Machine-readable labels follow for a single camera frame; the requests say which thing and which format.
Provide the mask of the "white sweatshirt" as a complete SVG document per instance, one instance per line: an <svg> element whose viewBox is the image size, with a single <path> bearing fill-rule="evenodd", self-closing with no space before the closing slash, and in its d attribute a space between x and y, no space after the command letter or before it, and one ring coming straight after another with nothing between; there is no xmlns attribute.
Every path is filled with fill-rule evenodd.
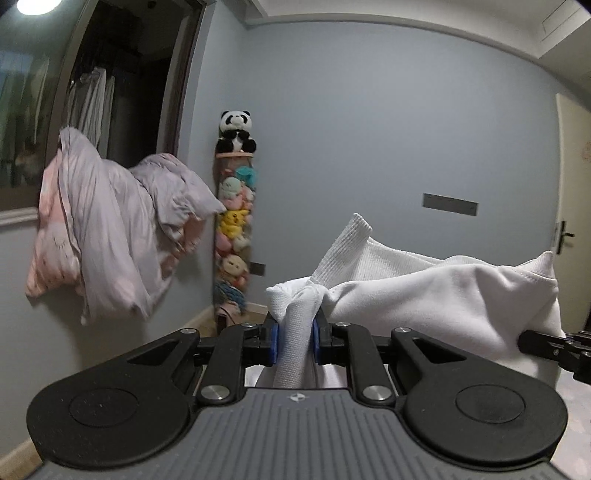
<svg viewBox="0 0 591 480"><path fill-rule="evenodd" d="M409 327L556 385L557 366L517 346L526 330L564 334L552 252L517 266L496 266L462 255L437 259L396 250L372 232L362 216L353 215L311 276L267 288L270 315L280 325L279 358L273 367L247 369L246 385L345 385L342 368L318 366L312 358L318 312L329 322L359 324L377 336Z"/></svg>

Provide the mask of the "hanging clothes in wardrobe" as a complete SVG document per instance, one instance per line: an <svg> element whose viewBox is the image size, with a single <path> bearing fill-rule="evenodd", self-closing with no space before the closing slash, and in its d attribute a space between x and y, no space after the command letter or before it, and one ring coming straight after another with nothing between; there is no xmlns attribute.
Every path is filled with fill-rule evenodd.
<svg viewBox="0 0 591 480"><path fill-rule="evenodd" d="M71 83L64 110L65 125L85 135L103 158L107 156L114 90L115 78L95 67Z"/></svg>

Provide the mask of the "cream door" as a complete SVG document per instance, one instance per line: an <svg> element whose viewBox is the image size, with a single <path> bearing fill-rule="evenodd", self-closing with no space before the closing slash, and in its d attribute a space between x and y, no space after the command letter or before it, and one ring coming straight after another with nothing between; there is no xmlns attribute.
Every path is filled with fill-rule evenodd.
<svg viewBox="0 0 591 480"><path fill-rule="evenodd" d="M590 111L558 94L560 179L557 227L566 221L562 253L556 254L562 328L585 328L590 314Z"/></svg>

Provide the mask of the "polka dot bed sheet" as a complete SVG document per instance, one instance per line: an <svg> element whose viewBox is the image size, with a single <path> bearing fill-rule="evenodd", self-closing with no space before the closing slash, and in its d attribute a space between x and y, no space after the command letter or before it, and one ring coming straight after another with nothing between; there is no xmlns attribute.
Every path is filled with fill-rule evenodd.
<svg viewBox="0 0 591 480"><path fill-rule="evenodd" d="M552 458L555 467L571 479L589 480L591 476L591 398L590 386L573 378L571 372L563 371L556 390L568 410L565 433Z"/></svg>

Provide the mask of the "grey pink duvet pile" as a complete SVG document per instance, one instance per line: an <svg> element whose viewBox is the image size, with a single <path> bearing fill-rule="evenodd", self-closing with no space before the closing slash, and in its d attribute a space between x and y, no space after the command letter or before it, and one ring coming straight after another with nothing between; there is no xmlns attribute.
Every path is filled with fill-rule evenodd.
<svg viewBox="0 0 591 480"><path fill-rule="evenodd" d="M63 128L59 141L43 172L25 293L38 298L74 288L84 301L84 324L147 320L207 220L225 208L169 153L127 169L102 158L73 127Z"/></svg>

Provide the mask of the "hanging plush toy organizer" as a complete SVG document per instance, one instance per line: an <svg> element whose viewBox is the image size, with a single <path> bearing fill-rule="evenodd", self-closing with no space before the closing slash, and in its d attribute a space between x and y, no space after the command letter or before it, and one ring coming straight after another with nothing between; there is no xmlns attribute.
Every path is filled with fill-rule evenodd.
<svg viewBox="0 0 591 480"><path fill-rule="evenodd" d="M243 321L252 254L252 209L256 200L256 170L252 154L215 156L216 193L224 211L214 230L214 315L224 325Z"/></svg>

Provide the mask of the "panda plush toy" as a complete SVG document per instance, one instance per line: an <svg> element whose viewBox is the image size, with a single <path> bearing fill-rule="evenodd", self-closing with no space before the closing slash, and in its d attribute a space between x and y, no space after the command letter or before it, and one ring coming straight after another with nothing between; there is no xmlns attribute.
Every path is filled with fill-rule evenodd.
<svg viewBox="0 0 591 480"><path fill-rule="evenodd" d="M256 152L256 140L252 138L252 116L249 111L224 111L219 121L219 138L216 154Z"/></svg>

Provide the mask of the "round ceiling light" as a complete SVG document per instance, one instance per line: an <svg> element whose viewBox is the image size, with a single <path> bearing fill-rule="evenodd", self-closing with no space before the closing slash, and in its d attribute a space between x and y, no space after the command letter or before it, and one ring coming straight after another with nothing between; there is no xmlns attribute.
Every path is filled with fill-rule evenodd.
<svg viewBox="0 0 591 480"><path fill-rule="evenodd" d="M55 10L61 0L18 0L17 10L25 16L41 16Z"/></svg>

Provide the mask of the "grey wall vent panel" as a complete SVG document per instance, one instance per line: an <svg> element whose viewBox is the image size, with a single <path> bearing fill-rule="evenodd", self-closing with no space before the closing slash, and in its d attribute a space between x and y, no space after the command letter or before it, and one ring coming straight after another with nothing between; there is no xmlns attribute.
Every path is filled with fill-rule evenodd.
<svg viewBox="0 0 591 480"><path fill-rule="evenodd" d="M465 216L478 214L477 202L425 193L423 195L423 207L432 210L456 213Z"/></svg>

